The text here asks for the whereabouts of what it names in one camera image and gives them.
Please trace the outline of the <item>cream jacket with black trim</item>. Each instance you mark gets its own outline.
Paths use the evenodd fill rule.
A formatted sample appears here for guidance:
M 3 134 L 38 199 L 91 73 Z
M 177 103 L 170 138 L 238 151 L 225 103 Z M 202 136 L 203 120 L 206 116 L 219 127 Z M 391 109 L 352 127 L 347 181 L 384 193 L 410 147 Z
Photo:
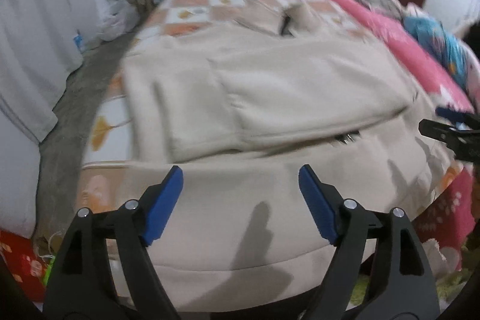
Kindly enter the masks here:
M 321 283 L 335 250 L 299 190 L 302 166 L 367 209 L 414 218 L 452 164 L 417 129 L 434 115 L 430 97 L 380 40 L 324 21 L 281 37 L 260 29 L 262 9 L 122 62 L 134 152 L 116 201 L 182 169 L 148 249 L 182 312 L 243 310 Z

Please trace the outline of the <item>green plastic bag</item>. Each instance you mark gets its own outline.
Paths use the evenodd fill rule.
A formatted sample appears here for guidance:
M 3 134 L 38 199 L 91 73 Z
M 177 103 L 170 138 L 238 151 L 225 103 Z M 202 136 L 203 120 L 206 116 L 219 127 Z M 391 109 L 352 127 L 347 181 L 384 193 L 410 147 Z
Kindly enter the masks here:
M 49 282 L 49 278 L 50 278 L 51 271 L 53 269 L 54 263 L 55 263 L 55 259 L 51 258 L 49 260 L 49 263 L 46 266 L 46 271 L 45 271 L 45 274 L 44 274 L 44 277 L 43 277 L 43 284 L 44 284 L 45 287 L 47 287 L 47 284 Z

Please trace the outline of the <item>red patterned bag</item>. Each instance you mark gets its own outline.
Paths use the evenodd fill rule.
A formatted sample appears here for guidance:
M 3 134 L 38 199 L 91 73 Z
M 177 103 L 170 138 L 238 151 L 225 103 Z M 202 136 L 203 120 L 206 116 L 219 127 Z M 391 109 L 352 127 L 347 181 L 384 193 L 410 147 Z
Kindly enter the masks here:
M 1 231 L 1 257 L 22 291 L 33 302 L 42 303 L 46 286 L 46 263 L 33 251 L 32 241 L 7 231 Z

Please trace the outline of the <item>blue patterned pillow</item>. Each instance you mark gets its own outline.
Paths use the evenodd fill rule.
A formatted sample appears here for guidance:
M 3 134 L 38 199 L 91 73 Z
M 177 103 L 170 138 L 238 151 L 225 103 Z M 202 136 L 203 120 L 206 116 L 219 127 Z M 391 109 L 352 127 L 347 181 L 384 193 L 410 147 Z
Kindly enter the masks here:
M 465 51 L 459 40 L 446 31 L 435 19 L 405 16 L 403 28 L 447 72 L 456 84 L 466 90 L 467 66 Z

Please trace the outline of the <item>pink floral blanket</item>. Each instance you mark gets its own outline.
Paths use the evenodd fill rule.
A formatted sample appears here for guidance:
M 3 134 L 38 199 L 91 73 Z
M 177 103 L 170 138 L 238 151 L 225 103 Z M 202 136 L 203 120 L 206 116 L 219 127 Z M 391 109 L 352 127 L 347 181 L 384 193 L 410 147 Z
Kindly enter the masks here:
M 461 88 L 399 22 L 365 8 L 355 0 L 331 1 L 383 41 L 430 97 L 440 100 L 440 106 L 473 111 L 472 104 Z M 415 220 L 422 241 L 434 238 L 442 249 L 461 250 L 475 225 L 471 214 L 472 182 L 470 166 L 452 163 L 439 185 L 439 196 Z

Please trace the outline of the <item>checkered ginkgo bed sheet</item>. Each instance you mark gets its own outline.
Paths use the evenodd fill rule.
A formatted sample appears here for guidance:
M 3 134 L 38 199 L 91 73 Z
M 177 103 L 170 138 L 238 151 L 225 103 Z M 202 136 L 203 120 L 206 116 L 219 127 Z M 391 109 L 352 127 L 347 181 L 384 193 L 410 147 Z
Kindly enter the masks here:
M 160 37 L 178 37 L 209 25 L 234 19 L 246 0 L 164 0 L 144 23 L 130 54 L 138 54 Z M 340 5 L 330 0 L 259 0 L 276 11 L 304 1 L 324 21 L 354 38 L 372 36 Z M 95 112 L 94 124 L 82 158 L 76 203 L 95 212 L 110 210 L 128 161 L 133 157 L 134 128 L 123 91 L 123 75 L 117 71 Z

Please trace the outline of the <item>small blue bottle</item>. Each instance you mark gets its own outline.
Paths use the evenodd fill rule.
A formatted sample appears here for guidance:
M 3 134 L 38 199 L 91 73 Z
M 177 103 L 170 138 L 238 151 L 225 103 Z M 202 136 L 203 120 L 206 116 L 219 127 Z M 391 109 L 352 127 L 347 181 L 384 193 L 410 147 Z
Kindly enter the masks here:
M 76 31 L 76 35 L 74 36 L 73 40 L 74 40 L 74 43 L 76 44 L 78 50 L 81 52 L 81 53 L 84 53 L 86 48 L 85 48 L 85 43 L 84 43 L 84 39 L 83 39 L 83 36 L 81 35 L 81 33 L 79 31 Z

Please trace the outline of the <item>white plastic bag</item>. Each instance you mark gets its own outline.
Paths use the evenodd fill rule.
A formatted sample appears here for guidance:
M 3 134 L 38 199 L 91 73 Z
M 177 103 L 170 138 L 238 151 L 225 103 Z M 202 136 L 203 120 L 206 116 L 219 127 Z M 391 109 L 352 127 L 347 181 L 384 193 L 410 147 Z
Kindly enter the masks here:
M 131 32 L 139 23 L 137 8 L 127 0 L 110 3 L 106 17 L 98 26 L 97 36 L 102 41 L 114 41 Z

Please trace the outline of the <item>white curtain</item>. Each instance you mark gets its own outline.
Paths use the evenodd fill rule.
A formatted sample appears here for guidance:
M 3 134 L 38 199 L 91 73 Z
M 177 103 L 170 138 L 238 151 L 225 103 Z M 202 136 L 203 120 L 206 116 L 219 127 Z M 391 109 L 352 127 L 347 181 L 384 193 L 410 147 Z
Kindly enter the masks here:
M 1 0 L 1 108 L 42 142 L 69 75 L 83 63 L 68 0 Z

